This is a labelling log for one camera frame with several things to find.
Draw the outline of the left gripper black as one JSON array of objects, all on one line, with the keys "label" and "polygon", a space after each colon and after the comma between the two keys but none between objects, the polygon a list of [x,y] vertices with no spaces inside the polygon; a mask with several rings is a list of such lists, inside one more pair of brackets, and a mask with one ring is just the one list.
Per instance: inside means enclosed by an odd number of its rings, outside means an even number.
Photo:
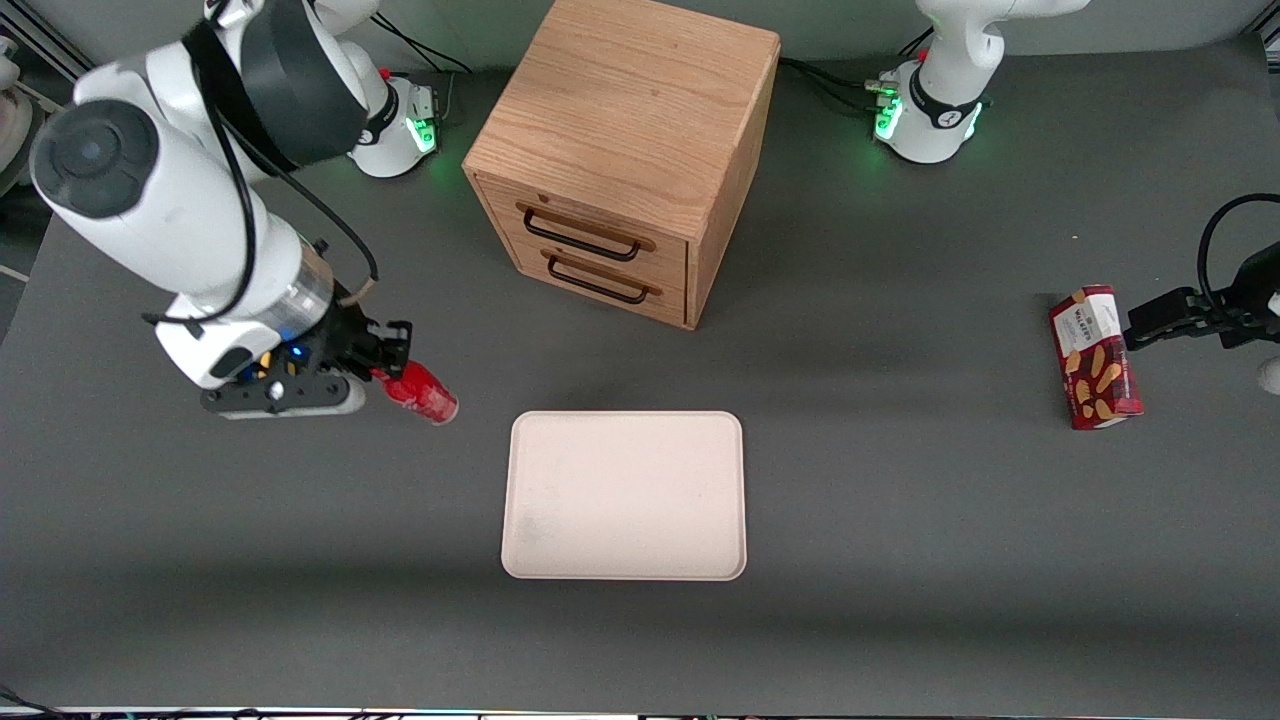
[{"label": "left gripper black", "polygon": [[1210,287],[1208,255],[1210,246],[1201,245],[1198,283],[1210,309],[1203,307],[1197,291],[1180,287],[1153,299],[1149,306],[1129,310],[1129,327],[1124,331],[1126,351],[1137,352],[1165,340],[1196,338],[1213,331],[1224,348],[1279,342],[1279,246],[1272,243],[1248,256],[1234,281],[1222,290]]}]

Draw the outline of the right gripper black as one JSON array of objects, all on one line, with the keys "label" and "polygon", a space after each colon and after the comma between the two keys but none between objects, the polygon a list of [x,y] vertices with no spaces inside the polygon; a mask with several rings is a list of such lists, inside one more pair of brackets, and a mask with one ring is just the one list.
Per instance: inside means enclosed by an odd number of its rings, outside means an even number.
[{"label": "right gripper black", "polygon": [[369,382],[375,377],[402,375],[410,364],[411,322],[381,324],[357,306],[332,306],[301,337],[284,341],[255,363],[255,378],[276,370],[292,374],[344,372]]}]

